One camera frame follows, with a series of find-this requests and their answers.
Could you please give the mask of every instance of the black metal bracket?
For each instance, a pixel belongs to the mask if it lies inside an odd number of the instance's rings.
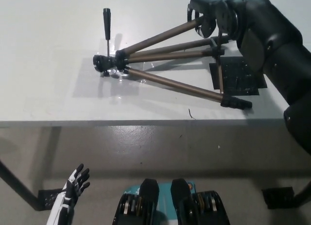
[[[40,190],[36,197],[1,161],[0,178],[7,183],[34,210],[51,210],[62,189]]]
[[[268,209],[298,208],[311,201],[311,181],[296,195],[292,187],[266,189],[262,194]]]

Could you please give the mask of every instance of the tripod rubber foot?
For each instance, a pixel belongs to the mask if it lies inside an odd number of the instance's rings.
[[[253,103],[250,101],[242,100],[230,95],[223,95],[223,99],[220,103],[222,107],[237,108],[241,110],[251,109]]]

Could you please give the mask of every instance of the white table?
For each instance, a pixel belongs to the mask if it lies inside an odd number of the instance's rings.
[[[308,46],[310,28],[300,17],[310,10],[309,0],[271,1],[300,29]],[[101,78],[94,70],[93,55],[106,54],[103,8],[111,8],[115,51],[184,23],[188,2],[0,0],[0,127],[281,120],[288,105],[267,78],[268,88],[260,89],[260,96],[246,98],[253,111],[243,112],[144,82]],[[189,31],[157,47],[197,39]],[[235,43],[229,48],[227,54],[238,54]],[[213,90],[208,61],[152,73]]]

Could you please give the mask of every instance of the tripod leg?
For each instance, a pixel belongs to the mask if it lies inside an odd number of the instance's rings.
[[[124,55],[129,56],[129,55],[131,55],[131,54],[133,54],[133,53],[135,53],[135,52],[137,52],[139,50],[145,49],[145,48],[147,48],[149,46],[152,46],[154,44],[157,44],[157,43],[162,42],[162,41],[164,41],[166,39],[172,38],[172,37],[174,37],[176,35],[182,34],[182,33],[186,32],[186,31],[189,31],[189,30],[197,27],[197,26],[202,25],[202,22],[204,20],[203,17],[204,16],[196,18],[196,19],[194,19],[194,20],[192,20],[190,22],[186,22],[186,23],[184,23],[184,24],[182,24],[182,25],[180,25],[178,27],[175,27],[173,29],[165,31],[165,32],[163,32],[161,34],[158,34],[158,35],[154,36],[154,37],[146,39],[146,40],[144,40],[144,41],[142,41],[140,43],[134,44],[134,45],[132,45],[130,47],[127,47],[127,48],[125,48],[125,49],[123,49],[121,51],[123,52]]]
[[[138,57],[130,56],[126,63],[137,63],[137,62],[150,62],[150,61],[164,61],[164,60],[175,60],[175,59],[185,59],[185,58],[195,58],[204,56],[216,56],[218,51],[216,49],[206,49],[203,51],[192,51],[192,52],[173,52],[167,54],[155,54],[155,55],[143,55]]]
[[[241,100],[236,97],[220,94],[214,91],[205,90],[199,87],[194,87],[185,83],[177,82],[168,78],[163,78],[154,74],[146,73],[137,69],[133,69],[130,67],[125,67],[126,71],[129,75],[137,76],[155,83],[159,83],[162,85],[166,85],[169,87],[181,89],[187,92],[194,93],[196,95],[203,96],[207,99],[210,99],[215,102],[221,103],[223,107],[231,107],[238,109],[250,109],[252,108],[252,103],[249,101]]]
[[[221,49],[221,38],[222,38],[222,31],[219,30],[218,32],[218,43],[217,43],[217,48],[220,51]],[[220,55],[217,56],[216,59],[216,63],[217,63],[217,67],[218,67],[218,77],[219,77],[219,88],[220,88],[220,93],[223,94],[224,93],[224,81],[223,81],[223,70],[222,70],[222,65],[220,62]]]
[[[196,41],[187,42],[187,43],[182,43],[182,44],[171,45],[171,46],[158,48],[158,49],[145,50],[145,51],[133,53],[130,55],[130,57],[138,57],[138,56],[143,56],[143,55],[146,56],[146,55],[152,55],[152,54],[163,54],[163,53],[176,52],[176,51],[181,51],[181,50],[186,50],[186,49],[193,49],[193,48],[197,48],[201,46],[211,45],[213,39],[214,37],[208,38],[208,39],[196,40]],[[228,43],[228,41],[229,41],[228,36],[223,36],[221,38],[221,44],[226,44]]]

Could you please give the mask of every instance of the robot finger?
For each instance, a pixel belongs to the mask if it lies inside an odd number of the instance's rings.
[[[83,193],[83,191],[84,191],[86,188],[88,188],[89,186],[90,186],[90,183],[89,183],[89,182],[87,182],[87,183],[85,183],[84,185],[82,185],[82,187],[80,188],[81,193]]]
[[[80,180],[83,180],[86,175],[89,174],[89,168],[85,169],[81,174],[78,175],[77,181],[80,182]]]
[[[83,183],[85,183],[88,179],[89,179],[89,174],[87,174],[83,178],[79,179],[78,180],[79,187],[81,187],[83,185]]]
[[[84,167],[84,164],[83,164],[83,163],[81,163],[81,164],[77,167],[76,172],[75,172],[75,174],[74,174],[74,177],[75,177],[75,178],[77,178],[77,176],[79,175],[79,173],[82,171],[83,167]]]

